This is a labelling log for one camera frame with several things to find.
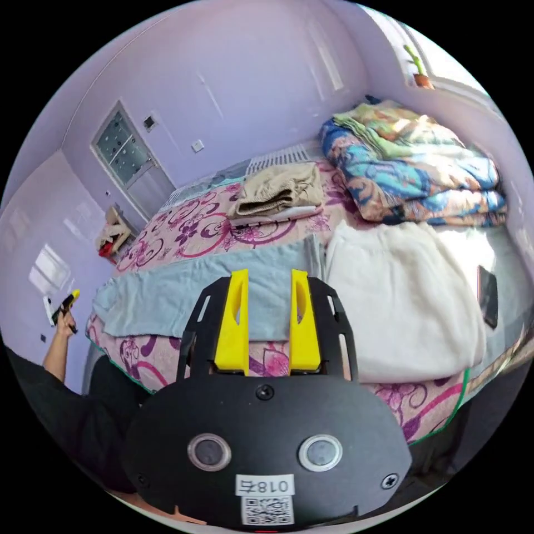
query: black phone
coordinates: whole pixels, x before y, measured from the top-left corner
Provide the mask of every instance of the black phone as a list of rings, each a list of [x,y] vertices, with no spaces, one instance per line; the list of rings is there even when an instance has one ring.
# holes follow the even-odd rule
[[[484,322],[495,330],[499,315],[497,277],[481,265],[478,266],[478,304]]]

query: red object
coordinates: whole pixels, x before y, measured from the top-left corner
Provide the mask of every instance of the red object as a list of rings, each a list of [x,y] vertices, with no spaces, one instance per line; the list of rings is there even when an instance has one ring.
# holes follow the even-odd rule
[[[113,243],[110,243],[109,241],[106,242],[98,251],[98,255],[106,258],[112,262],[113,265],[117,265],[117,262],[111,257],[113,255]]]
[[[109,241],[107,241],[102,247],[100,247],[100,250],[98,251],[98,255],[99,256],[103,256],[103,257],[109,257],[111,256],[112,254],[112,249],[113,249],[113,243],[110,243]]]

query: white towel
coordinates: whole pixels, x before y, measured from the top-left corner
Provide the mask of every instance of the white towel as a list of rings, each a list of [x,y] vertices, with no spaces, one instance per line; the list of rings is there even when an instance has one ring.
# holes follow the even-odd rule
[[[360,382],[445,378],[482,361],[477,299],[428,224],[354,230],[342,221],[328,245],[326,281],[352,327]]]

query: label sticker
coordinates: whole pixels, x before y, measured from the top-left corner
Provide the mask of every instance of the label sticker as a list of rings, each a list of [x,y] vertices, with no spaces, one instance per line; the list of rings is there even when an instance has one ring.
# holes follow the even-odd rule
[[[239,497],[287,497],[295,495],[292,474],[235,476],[235,494]]]
[[[293,498],[242,497],[241,522],[249,526],[293,525]]]

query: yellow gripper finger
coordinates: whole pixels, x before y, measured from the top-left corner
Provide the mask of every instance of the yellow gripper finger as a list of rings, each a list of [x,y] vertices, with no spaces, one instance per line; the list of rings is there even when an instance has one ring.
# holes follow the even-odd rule
[[[289,374],[292,371],[314,372],[321,364],[311,298],[308,273],[293,269],[291,271]]]
[[[215,366],[223,372],[249,375],[249,271],[234,271],[230,278]]]

